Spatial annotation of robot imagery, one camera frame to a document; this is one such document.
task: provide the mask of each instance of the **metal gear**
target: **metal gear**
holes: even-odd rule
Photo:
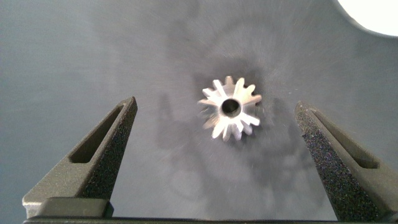
[[[231,76],[225,78],[225,85],[219,80],[213,80],[215,90],[203,89],[205,99],[198,101],[206,105],[208,120],[203,128],[214,128],[211,137],[217,138],[223,133],[223,141],[227,141],[231,134],[236,140],[242,137],[242,131],[252,134],[251,124],[260,125],[260,119],[254,116],[256,103],[261,101],[261,95],[252,95],[255,85],[244,87],[244,78],[240,78],[234,85]]]

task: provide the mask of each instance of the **center hole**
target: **center hole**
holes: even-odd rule
[[[223,113],[229,117],[235,117],[241,112],[241,106],[236,100],[228,99],[221,106]]]

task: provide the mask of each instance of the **metal part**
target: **metal part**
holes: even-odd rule
[[[319,176],[339,221],[396,222],[398,174],[316,108],[295,108]]]
[[[215,139],[223,133],[223,141],[227,141],[231,134],[236,140],[241,139],[242,131],[252,134],[251,124],[260,125],[260,119],[253,115],[256,103],[261,101],[261,95],[252,95],[256,86],[245,88],[244,78],[234,85],[231,76],[225,78],[224,85],[213,80],[213,86],[215,90],[203,89],[206,99],[198,102],[207,106],[209,116],[203,127],[214,128],[211,137]]]
[[[38,217],[110,218],[113,206],[101,198],[47,198],[37,212]]]
[[[24,196],[27,217],[52,197],[109,200],[136,113],[134,97],[117,104]]]

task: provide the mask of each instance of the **gear tooth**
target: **gear tooth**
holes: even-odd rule
[[[214,95],[214,90],[212,88],[205,88],[201,91],[206,97],[211,97]]]
[[[212,128],[216,125],[217,119],[216,118],[209,118],[206,123],[203,125],[204,129]]]
[[[242,101],[242,104],[249,105],[249,104],[253,104],[253,103],[258,103],[261,101],[261,99],[262,99],[261,95],[250,96],[250,97],[245,98]]]
[[[234,131],[234,137],[237,141],[241,140],[242,138],[242,133],[238,131],[238,129],[236,128]]]
[[[212,100],[208,100],[208,99],[202,99],[198,101],[198,104],[203,104],[203,105],[210,105],[210,106],[217,106],[217,103],[212,101]]]
[[[227,95],[224,91],[223,85],[219,80],[213,80],[213,86],[214,88],[218,91],[218,93],[221,95],[221,97],[226,98]]]
[[[222,122],[218,121],[218,123],[216,124],[216,126],[213,129],[211,137],[213,139],[217,138],[218,136],[220,136],[220,134],[223,132],[223,130],[224,130],[224,124]]]
[[[239,93],[242,91],[242,89],[244,88],[244,78],[240,78],[235,85],[235,89],[234,89],[234,95],[233,97],[238,97]]]
[[[242,121],[250,125],[260,125],[260,119],[242,112]]]
[[[246,124],[245,122],[242,122],[243,124],[243,131],[247,134],[247,135],[251,135],[253,133],[253,128]]]
[[[231,76],[225,77],[225,85],[234,85],[234,80]]]
[[[231,128],[229,125],[225,126],[223,133],[223,141],[228,141],[231,136]]]
[[[251,95],[255,88],[255,85],[249,85],[249,87],[246,88],[246,91]]]

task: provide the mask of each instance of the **gear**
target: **gear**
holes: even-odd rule
[[[227,141],[231,134],[236,140],[242,137],[242,131],[252,134],[251,124],[260,125],[260,119],[255,117],[256,103],[261,101],[261,95],[252,95],[255,85],[244,87],[244,78],[240,78],[236,85],[230,76],[225,78],[225,85],[219,80],[213,80],[215,90],[203,89],[205,99],[198,101],[206,105],[204,110],[208,120],[203,128],[214,128],[211,137],[217,138],[223,133],[223,141]]]

